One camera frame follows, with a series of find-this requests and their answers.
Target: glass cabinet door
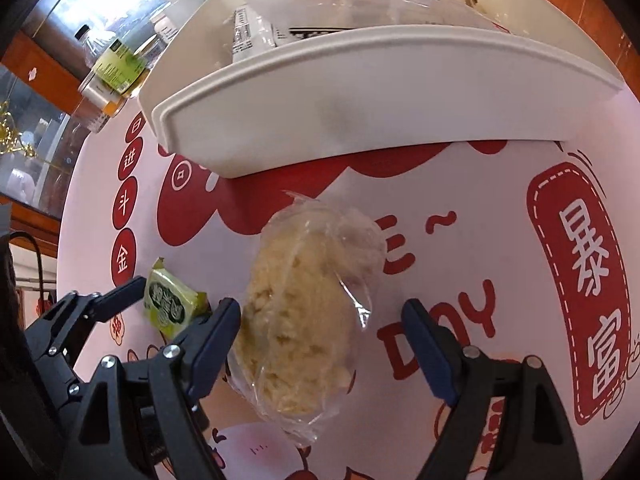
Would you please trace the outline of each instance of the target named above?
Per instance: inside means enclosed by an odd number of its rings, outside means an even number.
[[[65,114],[0,65],[0,102],[20,131],[23,152],[0,155],[0,193],[60,219],[71,174],[82,143],[89,134],[79,120]],[[9,147],[0,144],[0,152]]]

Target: paper label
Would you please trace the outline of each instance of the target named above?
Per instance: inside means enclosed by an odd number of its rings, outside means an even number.
[[[95,62],[92,69],[107,85],[123,94],[146,67],[146,61],[136,57],[128,46],[116,39]]]
[[[249,6],[238,7],[232,51],[234,63],[257,56],[275,47],[271,23],[258,16]]]

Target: red and white tablecloth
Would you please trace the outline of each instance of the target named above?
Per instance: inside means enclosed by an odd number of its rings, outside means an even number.
[[[638,124],[627,89],[571,142],[411,146],[226,180],[159,149],[130,102],[82,148],[58,293],[106,292],[164,256],[212,304],[241,299],[260,230],[290,203],[282,190],[348,203],[378,222],[388,245],[353,390],[319,441],[298,451],[219,381],[206,404],[228,480],[415,478],[447,410],[402,333],[400,308],[412,297],[491,357],[539,355],[585,478],[597,479],[640,420]],[[162,344],[137,305],[94,330],[77,371],[88,380],[105,354],[144,358]],[[488,413],[474,478],[488,465],[501,404]]]

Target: dashed line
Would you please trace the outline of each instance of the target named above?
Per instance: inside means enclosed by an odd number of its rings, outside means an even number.
[[[602,200],[600,199],[598,193],[596,192],[595,188],[593,187],[593,184],[591,184],[591,182],[589,180],[587,180],[585,178],[585,176],[583,174],[578,173],[578,171],[574,170],[573,168],[567,168],[564,171],[559,171],[558,173],[556,173],[556,175],[551,176],[549,179],[543,180],[539,185],[538,185],[538,189],[535,191],[534,195],[533,195],[533,202],[537,202],[538,200],[538,196],[539,196],[539,192],[538,190],[542,189],[543,187],[546,186],[546,184],[549,184],[549,182],[553,179],[556,178],[556,176],[561,176],[563,174],[567,174],[567,173],[573,173],[576,176],[580,177],[589,187],[589,189],[591,189],[591,192],[593,193],[593,195],[596,197],[596,200],[598,201],[598,206],[600,207],[601,211],[604,214],[605,220],[607,221],[607,225],[609,226],[609,232],[611,234],[611,237],[613,238],[614,244],[616,246],[616,252],[618,254],[618,263],[620,265],[620,269],[622,270],[622,278],[623,281],[625,283],[625,295],[626,295],[626,318],[629,320],[629,324],[628,324],[628,341],[629,344],[631,344],[631,311],[630,311],[630,303],[629,303],[629,291],[628,291],[628,285],[626,282],[626,274],[625,274],[625,265],[624,262],[622,261],[622,254],[620,253],[620,248],[618,247],[618,239],[616,238],[616,234],[613,231],[613,226],[611,225],[611,222],[609,220],[609,215],[607,215],[607,211],[604,209],[604,204],[602,203]],[[538,210],[536,208],[536,205],[533,205],[533,212],[534,212],[534,216],[536,218],[536,220],[538,220]],[[540,232],[540,235],[542,237],[542,240],[545,240],[545,234],[544,231],[542,230],[542,227],[540,226],[539,222],[535,222],[536,224],[536,228],[538,229],[538,231]],[[545,241],[543,241],[544,245],[545,245],[545,250],[549,255],[549,259],[552,260],[553,259],[553,255],[551,252],[551,248],[549,246],[548,243],[546,243]],[[559,279],[559,273],[558,273],[558,267],[556,266],[555,262],[552,262],[553,264],[553,268],[554,268],[554,272],[556,273],[556,276],[558,277],[558,279],[556,280],[556,282],[558,283],[559,289],[560,289],[560,293],[561,293],[561,297],[562,297],[562,306],[564,307],[564,311],[566,313],[566,322],[569,328],[569,332],[570,332],[570,338],[571,338],[571,347],[572,347],[572,353],[574,356],[574,361],[572,363],[572,369],[574,372],[574,378],[575,378],[575,388],[574,388],[574,395],[575,395],[575,406],[576,409],[579,413],[579,415],[582,417],[583,420],[587,421],[589,418],[591,418],[593,416],[594,413],[596,413],[606,402],[607,402],[607,397],[604,397],[592,410],[590,413],[585,414],[582,411],[582,408],[580,406],[580,390],[578,389],[578,368],[577,368],[577,362],[578,362],[578,356],[575,350],[575,338],[574,335],[572,333],[573,331],[573,325],[571,322],[571,319],[569,317],[569,306],[567,304],[567,301],[564,298],[564,286],[562,285],[562,281]],[[618,384],[620,384],[620,379],[618,379],[616,386],[618,386]]]

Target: bread in plastic bag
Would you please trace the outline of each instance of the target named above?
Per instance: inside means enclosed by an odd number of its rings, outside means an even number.
[[[379,25],[460,25],[497,30],[491,20],[455,0],[245,0],[284,35],[311,29]]]
[[[316,440],[348,391],[385,253],[375,222],[302,197],[262,230],[231,383],[300,446]]]

